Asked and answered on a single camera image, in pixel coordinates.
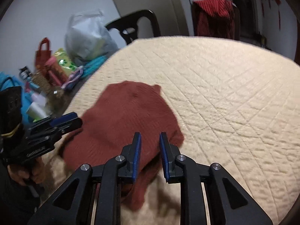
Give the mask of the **left hand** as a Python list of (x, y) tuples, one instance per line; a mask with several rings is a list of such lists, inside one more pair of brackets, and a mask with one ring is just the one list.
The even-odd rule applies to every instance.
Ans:
[(45, 180), (45, 165), (41, 157), (35, 160), (31, 169), (11, 165), (8, 165), (7, 168), (10, 177), (22, 186), (26, 186), (24, 182), (26, 179), (31, 179), (36, 184), (40, 184)]

